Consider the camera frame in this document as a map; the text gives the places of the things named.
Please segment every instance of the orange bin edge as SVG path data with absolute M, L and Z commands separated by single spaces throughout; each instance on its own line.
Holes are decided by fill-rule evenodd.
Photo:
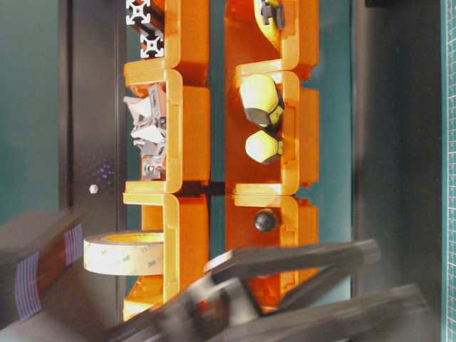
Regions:
M 285 27 L 280 51 L 262 36 L 252 0 L 227 0 L 225 11 L 228 76 L 293 71 L 309 79 L 319 59 L 319 1 L 281 0 Z
M 236 195 L 293 195 L 300 186 L 318 182 L 320 169 L 319 92 L 301 88 L 291 71 L 269 73 L 283 89 L 284 154 L 280 166 L 260 165 L 243 148 L 248 135 L 258 130 L 245 118 L 237 76 L 227 96 L 227 188 Z
M 125 192 L 174 193 L 183 181 L 210 179 L 210 91 L 182 84 L 175 70 L 148 70 L 125 74 L 126 86 L 135 94 L 147 93 L 147 87 L 166 82 L 167 156 L 165 181 L 127 181 Z
M 253 217 L 261 208 L 278 208 L 281 226 L 276 232 L 258 232 Z M 259 247 L 278 244 L 281 247 L 297 247 L 305 244 L 318 244 L 318 207 L 307 199 L 290 196 L 271 195 L 232 195 L 227 198 L 227 249 L 239 247 Z M 239 217 L 244 223 L 233 223 Z M 318 273 L 318 269 L 284 272 L 267 278 L 256 278 L 249 282 L 254 295 L 264 309 L 275 309 L 281 298 Z
M 124 300 L 124 313 L 131 317 L 139 313 L 135 310 L 162 305 L 203 276 L 209 259 L 209 215 L 205 195 L 124 194 L 124 203 L 142 205 L 142 230 L 165 232 L 163 276 L 138 279 Z
M 209 0 L 165 0 L 164 56 L 125 64 L 125 74 L 177 69 L 185 85 L 205 86 L 209 65 Z

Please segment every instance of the yellow rubber part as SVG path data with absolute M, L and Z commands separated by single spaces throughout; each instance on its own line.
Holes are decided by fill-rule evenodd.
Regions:
M 259 29 L 266 38 L 272 43 L 274 48 L 280 51 L 280 30 L 277 27 L 277 23 L 273 18 L 269 18 L 269 25 L 263 24 L 263 16 L 261 15 L 261 0 L 253 0 L 255 19 Z M 277 7 L 279 2 L 277 0 L 268 0 L 269 5 Z
M 244 108 L 256 108 L 270 113 L 279 104 L 276 84 L 268 75 L 255 74 L 245 78 L 240 93 Z
M 260 130 L 247 138 L 245 151 L 251 159 L 263 162 L 270 157 L 281 154 L 281 146 L 281 142 Z

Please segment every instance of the screw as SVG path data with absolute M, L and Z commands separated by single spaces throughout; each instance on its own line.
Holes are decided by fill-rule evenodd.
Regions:
M 97 184 L 92 184 L 89 188 L 88 188 L 88 191 L 94 195 L 98 192 L 98 186 Z

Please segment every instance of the metal bracket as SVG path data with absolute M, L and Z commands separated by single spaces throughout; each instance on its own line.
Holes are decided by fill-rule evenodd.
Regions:
M 145 7 L 150 7 L 150 0 L 144 0 L 141 5 L 136 5 L 135 0 L 126 0 L 126 8 L 131 9 L 132 15 L 127 15 L 127 25 L 135 25 L 135 19 L 141 19 L 142 24 L 149 24 L 151 22 L 150 13 L 145 13 Z
M 140 50 L 141 58 L 163 57 L 164 49 L 163 47 L 159 47 L 159 44 L 163 46 L 163 43 L 163 38 L 160 35 L 149 39 L 146 35 L 141 34 L 141 44 L 145 44 L 145 49 L 141 48 Z

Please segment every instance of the black panel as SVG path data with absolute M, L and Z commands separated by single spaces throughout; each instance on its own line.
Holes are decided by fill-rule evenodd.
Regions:
M 416 283 L 431 315 L 402 341 L 440 340 L 440 2 L 358 1 L 354 36 L 354 235 L 376 238 L 383 261 L 354 294 Z M 388 339 L 399 341 L 400 337 Z

